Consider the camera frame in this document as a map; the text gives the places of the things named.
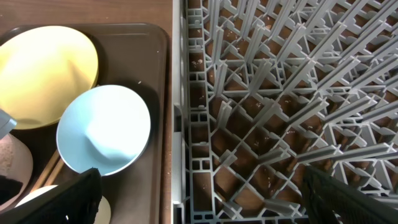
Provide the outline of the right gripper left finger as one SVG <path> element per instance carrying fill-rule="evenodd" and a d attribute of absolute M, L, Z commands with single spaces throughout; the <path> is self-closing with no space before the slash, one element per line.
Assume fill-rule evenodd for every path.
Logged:
<path fill-rule="evenodd" d="M 90 168 L 73 179 L 1 214 L 1 223 L 95 222 L 102 198 L 101 175 Z"/>

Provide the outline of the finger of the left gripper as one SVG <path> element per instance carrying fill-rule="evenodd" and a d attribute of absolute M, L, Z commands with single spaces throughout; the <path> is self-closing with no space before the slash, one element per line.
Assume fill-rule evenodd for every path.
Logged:
<path fill-rule="evenodd" d="M 1 205 L 8 202 L 21 191 L 23 186 L 22 182 L 14 179 L 8 179 L 6 176 L 1 176 L 0 180 L 0 201 Z"/>

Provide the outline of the yellow plate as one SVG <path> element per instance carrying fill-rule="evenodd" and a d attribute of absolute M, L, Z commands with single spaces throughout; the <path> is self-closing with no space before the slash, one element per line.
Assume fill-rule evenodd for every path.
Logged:
<path fill-rule="evenodd" d="M 84 33 L 65 26 L 27 30 L 1 45 L 1 109 L 17 129 L 56 123 L 95 86 L 98 70 L 96 47 Z"/>

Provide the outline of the light blue bowl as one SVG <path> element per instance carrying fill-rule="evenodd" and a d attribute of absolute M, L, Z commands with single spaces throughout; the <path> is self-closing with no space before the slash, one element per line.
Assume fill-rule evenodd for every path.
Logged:
<path fill-rule="evenodd" d="M 97 168 L 113 175 L 135 162 L 149 142 L 151 118 L 144 99 L 120 85 L 88 90 L 67 107 L 57 126 L 57 150 L 77 173 Z"/>

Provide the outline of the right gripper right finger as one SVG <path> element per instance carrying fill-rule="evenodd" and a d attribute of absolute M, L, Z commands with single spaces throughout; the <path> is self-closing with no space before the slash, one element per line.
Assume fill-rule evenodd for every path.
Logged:
<path fill-rule="evenodd" d="M 315 167 L 307 166 L 301 185 L 310 223 L 397 223 L 397 210 Z"/>

